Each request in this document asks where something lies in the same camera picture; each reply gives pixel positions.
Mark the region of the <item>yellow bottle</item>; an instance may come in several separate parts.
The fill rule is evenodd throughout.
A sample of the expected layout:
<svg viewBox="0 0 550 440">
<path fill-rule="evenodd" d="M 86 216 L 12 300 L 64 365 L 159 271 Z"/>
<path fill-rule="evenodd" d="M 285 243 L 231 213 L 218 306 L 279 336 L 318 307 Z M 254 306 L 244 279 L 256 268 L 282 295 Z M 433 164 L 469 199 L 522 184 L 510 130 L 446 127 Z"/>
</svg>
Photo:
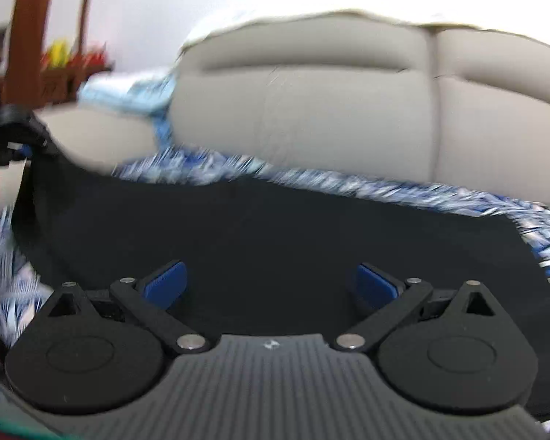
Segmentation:
<svg viewBox="0 0 550 440">
<path fill-rule="evenodd" d="M 70 61 L 70 45 L 65 39 L 55 40 L 47 49 L 47 67 L 66 67 Z"/>
</svg>

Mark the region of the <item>red box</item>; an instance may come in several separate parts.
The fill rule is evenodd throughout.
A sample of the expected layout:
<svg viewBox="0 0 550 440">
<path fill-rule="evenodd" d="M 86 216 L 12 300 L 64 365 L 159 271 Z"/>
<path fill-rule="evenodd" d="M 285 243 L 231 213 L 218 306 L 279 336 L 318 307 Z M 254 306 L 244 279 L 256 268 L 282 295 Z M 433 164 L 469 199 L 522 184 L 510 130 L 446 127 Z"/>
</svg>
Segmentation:
<svg viewBox="0 0 550 440">
<path fill-rule="evenodd" d="M 105 67 L 107 65 L 107 52 L 104 46 L 91 47 L 85 53 L 74 53 L 68 62 L 69 67 Z"/>
</svg>

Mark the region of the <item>dark wooden shelf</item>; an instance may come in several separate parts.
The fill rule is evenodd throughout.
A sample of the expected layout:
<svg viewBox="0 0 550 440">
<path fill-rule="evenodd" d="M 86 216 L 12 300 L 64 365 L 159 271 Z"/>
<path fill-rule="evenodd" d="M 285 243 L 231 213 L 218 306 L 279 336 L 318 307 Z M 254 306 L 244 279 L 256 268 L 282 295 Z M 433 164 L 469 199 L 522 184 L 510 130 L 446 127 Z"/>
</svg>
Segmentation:
<svg viewBox="0 0 550 440">
<path fill-rule="evenodd" d="M 79 17 L 78 52 L 83 52 L 87 5 Z M 15 0 L 11 20 L 8 64 L 1 87 L 1 103 L 39 108 L 42 101 L 42 45 L 50 0 Z"/>
</svg>

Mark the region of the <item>black pants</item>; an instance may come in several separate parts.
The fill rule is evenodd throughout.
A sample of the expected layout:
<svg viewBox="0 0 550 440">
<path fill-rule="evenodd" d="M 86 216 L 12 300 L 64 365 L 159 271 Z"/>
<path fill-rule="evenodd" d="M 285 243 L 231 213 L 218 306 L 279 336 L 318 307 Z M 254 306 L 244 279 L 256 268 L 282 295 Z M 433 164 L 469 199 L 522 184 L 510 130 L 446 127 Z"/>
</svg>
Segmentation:
<svg viewBox="0 0 550 440">
<path fill-rule="evenodd" d="M 32 159 L 11 228 L 42 281 L 87 289 L 173 260 L 187 292 L 170 310 L 199 333 L 321 334 L 356 322 L 362 263 L 440 289 L 484 283 L 539 360 L 529 412 L 550 416 L 550 282 L 508 217 L 467 217 L 281 186 L 249 175 L 149 184 Z"/>
</svg>

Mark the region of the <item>blue white geometric sofa cover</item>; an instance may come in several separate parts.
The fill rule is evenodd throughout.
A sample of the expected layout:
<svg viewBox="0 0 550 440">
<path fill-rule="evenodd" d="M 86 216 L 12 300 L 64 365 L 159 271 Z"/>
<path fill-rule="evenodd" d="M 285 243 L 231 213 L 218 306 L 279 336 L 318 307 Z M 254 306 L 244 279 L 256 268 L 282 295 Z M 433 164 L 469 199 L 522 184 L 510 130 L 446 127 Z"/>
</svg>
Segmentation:
<svg viewBox="0 0 550 440">
<path fill-rule="evenodd" d="M 168 147 L 147 158 L 121 164 L 113 174 L 124 180 L 152 184 L 207 185 L 242 175 L 292 188 L 354 196 L 437 210 L 468 217 L 505 216 L 532 248 L 550 282 L 550 207 L 443 184 L 412 184 L 367 179 L 334 171 L 278 170 L 250 156 L 225 156 L 216 151 Z M 21 254 L 11 232 L 12 209 L 0 210 L 0 337 L 11 345 L 50 293 Z"/>
</svg>

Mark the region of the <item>beige leather sofa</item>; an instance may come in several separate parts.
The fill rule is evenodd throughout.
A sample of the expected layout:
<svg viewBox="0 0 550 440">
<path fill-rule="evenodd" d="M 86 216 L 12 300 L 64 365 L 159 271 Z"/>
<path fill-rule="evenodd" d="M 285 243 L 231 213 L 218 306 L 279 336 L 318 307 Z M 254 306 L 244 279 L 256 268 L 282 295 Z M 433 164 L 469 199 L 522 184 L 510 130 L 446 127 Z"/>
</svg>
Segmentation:
<svg viewBox="0 0 550 440">
<path fill-rule="evenodd" d="M 175 73 L 177 144 L 550 205 L 550 46 L 537 40 L 326 14 L 211 34 Z"/>
</svg>

